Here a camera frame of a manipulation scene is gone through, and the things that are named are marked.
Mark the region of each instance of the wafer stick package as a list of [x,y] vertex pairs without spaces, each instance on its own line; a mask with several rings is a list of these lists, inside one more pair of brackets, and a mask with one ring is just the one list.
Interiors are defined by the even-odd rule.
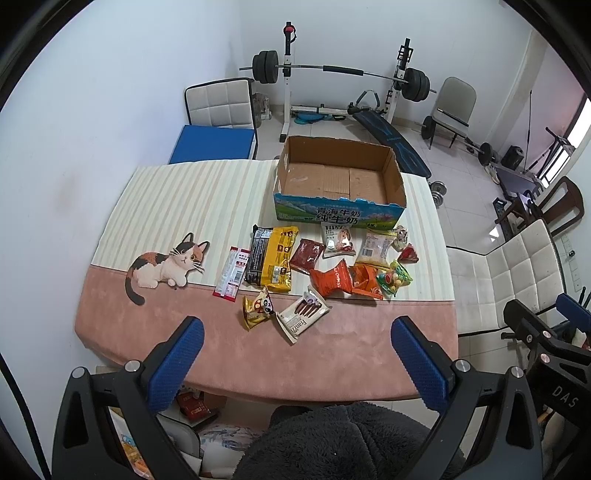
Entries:
[[276,317],[287,339],[296,343],[301,333],[329,310],[324,298],[312,286],[308,286],[299,300],[277,313]]

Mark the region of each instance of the calico cat print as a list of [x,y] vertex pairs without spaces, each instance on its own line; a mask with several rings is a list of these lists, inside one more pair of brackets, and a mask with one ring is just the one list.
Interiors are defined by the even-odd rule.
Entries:
[[132,278],[137,281],[138,287],[156,288],[161,281],[165,281],[171,287],[184,287],[187,284],[187,272],[203,272],[201,263],[208,247],[209,242],[196,245],[193,242],[193,234],[188,233],[169,255],[156,252],[140,255],[131,264],[125,276],[127,296],[136,305],[143,305],[145,302],[143,296],[134,292],[131,286]]

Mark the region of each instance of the table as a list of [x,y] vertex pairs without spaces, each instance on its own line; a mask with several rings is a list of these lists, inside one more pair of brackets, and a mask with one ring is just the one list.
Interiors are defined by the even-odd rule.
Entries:
[[[286,225],[276,219],[272,201],[276,165],[276,160],[228,160],[138,169],[88,270],[76,333],[86,346],[123,364],[144,358],[192,314],[203,321],[206,339],[186,382],[201,390],[295,402],[415,396],[390,345],[389,329],[396,317],[409,315],[427,338],[457,358],[452,278],[439,218],[422,177],[402,175],[408,206],[399,223],[409,229],[421,260],[409,266],[414,281],[396,301],[331,297],[331,312],[290,345],[273,322],[250,332],[243,327],[242,297],[252,298],[256,288],[244,286],[236,303],[212,296],[230,246],[248,247],[255,223]],[[174,238],[193,231],[197,240],[212,243],[205,272],[191,272],[185,288],[142,289],[146,302],[138,307],[125,294],[125,272],[140,253],[170,249],[163,225],[176,229]],[[300,238],[320,239],[317,224],[297,226]],[[353,229],[357,249],[363,236],[364,231]],[[319,269],[332,268],[339,260],[321,260]],[[293,273],[292,293],[299,296],[308,284],[306,275]],[[272,299],[280,311],[295,297],[273,294]]]

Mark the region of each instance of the blue gripper pad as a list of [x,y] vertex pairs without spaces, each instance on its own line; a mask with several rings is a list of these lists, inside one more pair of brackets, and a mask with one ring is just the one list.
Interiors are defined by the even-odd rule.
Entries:
[[566,293],[556,297],[556,310],[581,332],[591,333],[591,313]]
[[166,410],[171,405],[203,347],[204,338],[205,330],[202,321],[193,318],[150,378],[147,387],[147,403],[151,412]]
[[448,382],[400,317],[392,322],[390,340],[425,406],[443,414],[449,405]]

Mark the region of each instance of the gray plastic chair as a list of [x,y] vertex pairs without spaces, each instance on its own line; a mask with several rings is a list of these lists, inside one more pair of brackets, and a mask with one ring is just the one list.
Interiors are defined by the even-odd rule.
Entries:
[[[451,148],[457,136],[468,136],[468,122],[476,103],[476,91],[468,83],[456,77],[449,77],[443,82],[443,86],[437,94],[435,105],[431,112],[433,121],[449,131],[453,132]],[[431,135],[429,149],[433,145],[435,128]]]

